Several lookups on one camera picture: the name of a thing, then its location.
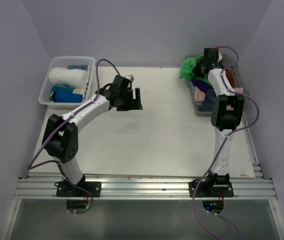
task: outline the blue towel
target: blue towel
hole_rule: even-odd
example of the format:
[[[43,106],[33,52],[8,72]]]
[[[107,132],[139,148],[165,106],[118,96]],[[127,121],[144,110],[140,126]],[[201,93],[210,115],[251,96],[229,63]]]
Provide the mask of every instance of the blue towel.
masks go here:
[[[55,91],[53,93],[53,101],[56,103],[81,103],[83,95],[68,93],[63,91]]]
[[[80,69],[80,70],[88,70],[89,65],[69,65],[67,66],[67,69]]]
[[[56,92],[56,91],[61,91],[61,92],[65,92],[65,93],[68,93],[68,94],[81,94],[83,96],[85,94],[85,89],[73,88],[73,87],[70,87],[70,86],[54,85],[54,86],[52,86],[52,89],[51,89],[50,101],[54,101],[53,93]]]

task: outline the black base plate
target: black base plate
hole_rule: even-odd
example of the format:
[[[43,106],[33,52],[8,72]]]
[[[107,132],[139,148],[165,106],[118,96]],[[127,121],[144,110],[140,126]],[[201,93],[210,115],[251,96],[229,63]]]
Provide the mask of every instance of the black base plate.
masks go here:
[[[198,179],[191,181],[188,183],[188,189],[190,192],[190,197],[193,197],[193,193],[195,190],[195,187],[198,183]],[[224,193],[224,198],[232,198],[234,197],[233,187],[232,183],[229,183],[227,187],[211,187],[210,189],[207,189],[206,183],[204,181],[201,182],[199,188],[196,191],[195,197],[196,198],[218,198]]]
[[[85,192],[72,187],[65,180],[55,183],[55,186],[57,187],[57,197],[75,198],[86,196]],[[102,183],[100,181],[83,181],[78,186],[88,190],[94,198],[98,198],[101,194]]]

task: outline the rolled towel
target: rolled towel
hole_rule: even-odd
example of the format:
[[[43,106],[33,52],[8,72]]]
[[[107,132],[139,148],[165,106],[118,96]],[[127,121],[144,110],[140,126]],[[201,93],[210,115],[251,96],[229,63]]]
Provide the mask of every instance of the rolled towel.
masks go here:
[[[53,101],[56,103],[81,103],[83,96],[80,94],[67,93],[63,91],[53,92]]]
[[[89,74],[85,70],[55,67],[50,71],[48,78],[54,85],[85,89],[89,80]]]
[[[51,89],[50,101],[54,101],[53,93],[56,92],[56,91],[61,91],[61,92],[69,93],[69,94],[80,94],[84,98],[86,90],[82,89],[82,88],[73,88],[73,87],[70,87],[70,86],[54,85]]]

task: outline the metal extrusion frame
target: metal extrusion frame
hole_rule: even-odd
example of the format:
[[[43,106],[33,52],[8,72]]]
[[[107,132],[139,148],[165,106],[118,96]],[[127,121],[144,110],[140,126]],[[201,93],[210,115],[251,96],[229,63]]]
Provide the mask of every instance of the metal extrusion frame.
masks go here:
[[[188,183],[195,177],[86,175],[88,182],[101,182],[99,199],[106,200],[191,200]],[[17,184],[17,199],[57,199],[54,183],[62,179],[60,174],[31,173]],[[275,200],[271,180],[261,178],[231,178],[234,197],[230,200]],[[214,197],[196,200],[214,200]]]

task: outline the glass panel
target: glass panel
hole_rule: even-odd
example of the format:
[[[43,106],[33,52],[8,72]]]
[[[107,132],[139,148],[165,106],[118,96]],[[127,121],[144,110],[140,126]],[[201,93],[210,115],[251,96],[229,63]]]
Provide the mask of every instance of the glass panel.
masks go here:
[[[203,222],[222,239],[235,239],[233,226],[207,214]],[[240,229],[241,240],[278,240],[267,200],[225,200],[222,213]],[[211,240],[196,220],[191,201],[95,200],[73,216],[64,200],[23,200],[12,240]]]

